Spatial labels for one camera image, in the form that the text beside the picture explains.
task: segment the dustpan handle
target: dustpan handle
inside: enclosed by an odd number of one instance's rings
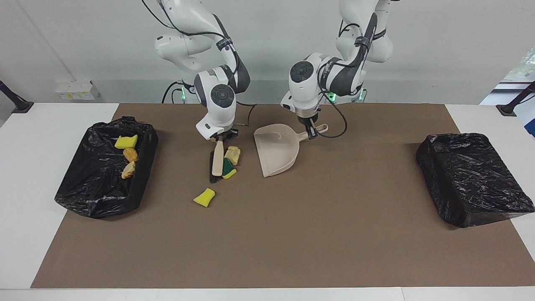
[[[319,126],[316,126],[316,131],[318,131],[318,133],[322,133],[323,134],[328,130],[329,130],[329,126],[326,125],[325,123],[324,124],[320,124]],[[308,133],[307,132],[299,133],[299,134],[297,134],[297,137],[299,138],[299,141],[307,140],[308,139]]]

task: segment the green led light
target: green led light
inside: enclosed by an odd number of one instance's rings
[[[366,99],[367,94],[368,91],[366,89],[362,89],[360,95],[358,96],[358,102],[364,102],[364,99]]]
[[[332,102],[332,103],[336,103],[336,94],[330,92],[330,91],[327,91],[327,96],[329,97],[329,100]]]

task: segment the brush handle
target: brush handle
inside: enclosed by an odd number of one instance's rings
[[[212,175],[215,177],[223,175],[223,156],[223,141],[218,140],[213,150]]]

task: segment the window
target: window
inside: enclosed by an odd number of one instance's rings
[[[532,82],[535,80],[535,48],[520,61],[505,78],[503,83],[508,82]]]

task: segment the black stand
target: black stand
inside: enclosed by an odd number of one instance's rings
[[[9,98],[14,104],[15,108],[12,113],[26,113],[33,106],[33,102],[26,101],[15,92],[11,91],[1,80],[0,80],[0,91],[2,91],[7,98]]]
[[[516,117],[514,112],[515,107],[533,92],[535,92],[535,81],[532,82],[526,89],[524,89],[524,91],[520,92],[520,94],[508,104],[498,104],[496,107],[502,115]]]

